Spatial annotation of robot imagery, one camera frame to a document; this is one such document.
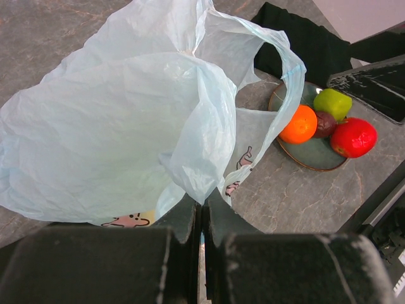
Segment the dark purple plum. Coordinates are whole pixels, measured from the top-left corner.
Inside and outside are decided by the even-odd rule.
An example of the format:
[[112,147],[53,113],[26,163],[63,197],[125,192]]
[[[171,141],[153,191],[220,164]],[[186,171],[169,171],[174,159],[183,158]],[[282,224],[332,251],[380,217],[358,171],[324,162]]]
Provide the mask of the dark purple plum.
[[315,114],[317,117],[317,128],[313,137],[326,138],[330,136],[337,126],[336,119],[325,111],[315,111]]

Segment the light blue plastic bag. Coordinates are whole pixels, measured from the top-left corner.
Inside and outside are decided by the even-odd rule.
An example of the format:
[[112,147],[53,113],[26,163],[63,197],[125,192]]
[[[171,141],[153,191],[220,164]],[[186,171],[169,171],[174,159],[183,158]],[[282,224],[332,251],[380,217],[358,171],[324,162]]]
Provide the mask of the light blue plastic bag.
[[285,32],[211,1],[133,1],[1,108],[1,205],[119,225],[232,191],[299,106]]

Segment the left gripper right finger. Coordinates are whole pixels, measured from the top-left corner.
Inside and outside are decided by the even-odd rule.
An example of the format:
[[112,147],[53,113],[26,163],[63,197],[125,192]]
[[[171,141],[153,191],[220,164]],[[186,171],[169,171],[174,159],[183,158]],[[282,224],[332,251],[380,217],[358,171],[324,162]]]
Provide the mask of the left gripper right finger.
[[207,199],[213,303],[394,303],[372,242],[356,234],[265,234],[214,190]]

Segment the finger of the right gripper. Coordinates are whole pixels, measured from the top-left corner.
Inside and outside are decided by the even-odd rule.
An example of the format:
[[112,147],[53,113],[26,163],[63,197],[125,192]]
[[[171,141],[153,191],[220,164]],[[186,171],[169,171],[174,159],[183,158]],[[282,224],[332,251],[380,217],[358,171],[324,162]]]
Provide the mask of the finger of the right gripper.
[[357,99],[393,124],[404,123],[404,55],[331,75],[327,87]]
[[367,63],[376,63],[404,55],[404,22],[364,38],[349,46],[352,58]]

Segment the green pear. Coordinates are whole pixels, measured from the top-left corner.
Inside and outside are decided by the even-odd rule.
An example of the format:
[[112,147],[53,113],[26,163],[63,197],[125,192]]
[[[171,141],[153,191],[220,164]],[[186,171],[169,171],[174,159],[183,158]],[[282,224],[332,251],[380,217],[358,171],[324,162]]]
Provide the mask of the green pear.
[[316,111],[325,111],[331,114],[336,121],[342,121],[352,107],[352,99],[333,89],[324,89],[319,92],[313,101]]

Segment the orange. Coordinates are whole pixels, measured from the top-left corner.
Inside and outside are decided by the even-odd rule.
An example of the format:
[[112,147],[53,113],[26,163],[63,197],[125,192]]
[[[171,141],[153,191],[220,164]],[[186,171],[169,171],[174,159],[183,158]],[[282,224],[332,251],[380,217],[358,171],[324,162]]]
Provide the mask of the orange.
[[313,137],[318,119],[312,108],[300,104],[279,138],[289,144],[302,144]]

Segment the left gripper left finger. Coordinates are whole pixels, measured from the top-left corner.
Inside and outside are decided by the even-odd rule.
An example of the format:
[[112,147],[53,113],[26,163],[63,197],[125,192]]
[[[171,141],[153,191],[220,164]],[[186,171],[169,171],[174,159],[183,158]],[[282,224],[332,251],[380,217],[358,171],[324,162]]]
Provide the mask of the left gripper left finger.
[[196,303],[198,205],[185,196],[148,227],[52,225],[23,238],[2,303]]

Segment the red apple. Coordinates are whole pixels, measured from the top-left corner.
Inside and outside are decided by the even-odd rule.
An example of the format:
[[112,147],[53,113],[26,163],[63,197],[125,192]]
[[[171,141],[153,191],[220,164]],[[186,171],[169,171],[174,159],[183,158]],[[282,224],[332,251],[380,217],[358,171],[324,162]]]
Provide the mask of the red apple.
[[349,117],[341,121],[330,138],[332,149],[345,158],[359,158],[377,143],[377,130],[366,120]]

